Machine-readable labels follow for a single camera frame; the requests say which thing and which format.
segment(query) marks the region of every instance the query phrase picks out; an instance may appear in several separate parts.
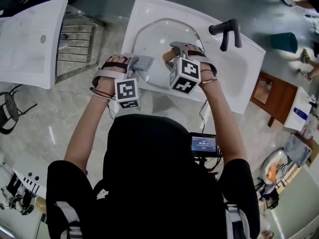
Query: white sink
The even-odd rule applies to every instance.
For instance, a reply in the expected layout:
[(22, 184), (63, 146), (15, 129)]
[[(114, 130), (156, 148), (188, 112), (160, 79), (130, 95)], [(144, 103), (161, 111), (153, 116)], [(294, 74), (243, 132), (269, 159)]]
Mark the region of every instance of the white sink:
[(139, 87), (173, 96), (204, 102), (204, 93), (197, 87), (190, 95), (168, 89), (169, 69), (162, 54), (173, 41), (203, 46), (217, 69), (217, 78), (233, 112), (243, 114), (254, 90), (265, 50), (241, 34), (242, 48), (234, 46), (229, 35), (228, 50), (219, 47), (222, 34), (211, 35), (210, 25), (221, 22), (191, 8), (164, 0), (136, 0), (126, 30), (122, 54), (125, 52), (155, 58), (147, 73), (140, 72)]

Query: shoe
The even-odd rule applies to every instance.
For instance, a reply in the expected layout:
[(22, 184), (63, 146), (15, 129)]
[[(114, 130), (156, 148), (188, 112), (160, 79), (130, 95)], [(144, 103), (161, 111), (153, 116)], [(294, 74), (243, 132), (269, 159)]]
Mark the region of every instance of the shoe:
[(303, 63), (308, 64), (309, 59), (310, 59), (310, 56), (309, 56), (307, 50), (304, 49), (303, 50)]
[(309, 78), (309, 72), (298, 69), (298, 73), (300, 73), (309, 83), (311, 82), (311, 78)]
[(283, 0), (283, 1), (284, 1), (284, 3), (286, 5), (289, 5), (291, 7), (295, 7), (296, 6), (296, 2), (294, 0)]

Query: faucet spout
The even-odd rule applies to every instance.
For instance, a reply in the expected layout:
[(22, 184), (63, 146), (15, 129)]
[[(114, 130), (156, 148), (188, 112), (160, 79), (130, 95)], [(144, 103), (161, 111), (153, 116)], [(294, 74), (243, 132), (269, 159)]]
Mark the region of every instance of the faucet spout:
[(217, 35), (217, 34), (223, 33), (223, 41), (222, 41), (221, 46), (220, 46), (221, 51), (227, 51), (229, 31), (234, 31), (235, 46), (237, 48), (242, 47), (242, 42), (241, 42), (241, 38), (240, 38), (240, 24), (239, 24), (239, 21), (235, 18), (233, 18), (227, 22), (220, 23), (218, 25), (211, 25), (208, 28), (208, 31), (212, 35)]

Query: blue object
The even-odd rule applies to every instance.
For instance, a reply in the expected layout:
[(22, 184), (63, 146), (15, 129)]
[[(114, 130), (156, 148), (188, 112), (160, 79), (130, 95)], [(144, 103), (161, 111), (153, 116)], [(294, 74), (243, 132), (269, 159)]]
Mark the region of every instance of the blue object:
[(298, 42), (293, 33), (273, 34), (270, 37), (271, 46), (275, 49), (296, 53), (298, 50)]
[(308, 115), (305, 114), (302, 110), (299, 110), (298, 108), (294, 108), (294, 112), (303, 120), (307, 120)]

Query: digital display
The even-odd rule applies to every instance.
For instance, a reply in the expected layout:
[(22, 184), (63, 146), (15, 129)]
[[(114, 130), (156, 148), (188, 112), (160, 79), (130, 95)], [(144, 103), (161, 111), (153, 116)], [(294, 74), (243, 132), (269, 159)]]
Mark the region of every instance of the digital display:
[(192, 136), (191, 150), (216, 152), (216, 138)]

